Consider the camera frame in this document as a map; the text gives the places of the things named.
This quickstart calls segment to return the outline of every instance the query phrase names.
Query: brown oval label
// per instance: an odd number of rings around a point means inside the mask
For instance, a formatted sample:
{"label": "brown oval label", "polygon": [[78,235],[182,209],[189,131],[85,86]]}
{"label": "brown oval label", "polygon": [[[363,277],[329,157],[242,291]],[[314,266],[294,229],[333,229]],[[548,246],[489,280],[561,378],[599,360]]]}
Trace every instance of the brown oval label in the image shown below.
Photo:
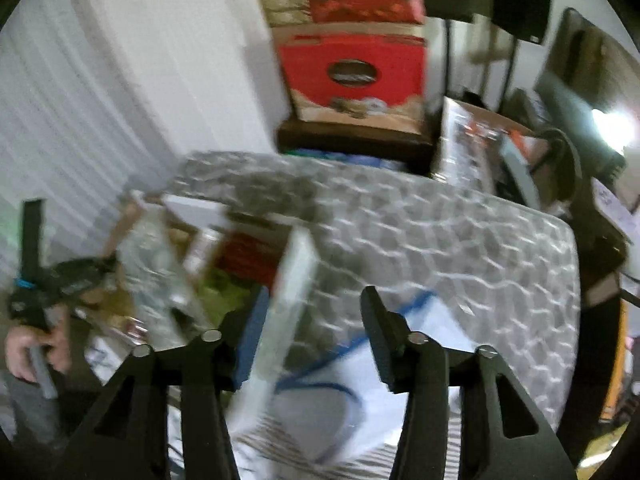
{"label": "brown oval label", "polygon": [[329,65],[326,72],[332,81],[349,88],[361,88],[378,80],[376,67],[359,59],[341,59]]}

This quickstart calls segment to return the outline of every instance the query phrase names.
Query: curtain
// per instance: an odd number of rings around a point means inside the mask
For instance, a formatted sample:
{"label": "curtain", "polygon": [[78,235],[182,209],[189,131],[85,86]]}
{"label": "curtain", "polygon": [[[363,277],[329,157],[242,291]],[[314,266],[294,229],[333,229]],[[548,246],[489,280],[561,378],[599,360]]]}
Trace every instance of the curtain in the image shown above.
{"label": "curtain", "polygon": [[99,254],[122,193],[177,167],[107,46],[88,0],[21,0],[0,31],[0,290],[22,200],[47,199],[50,262]]}

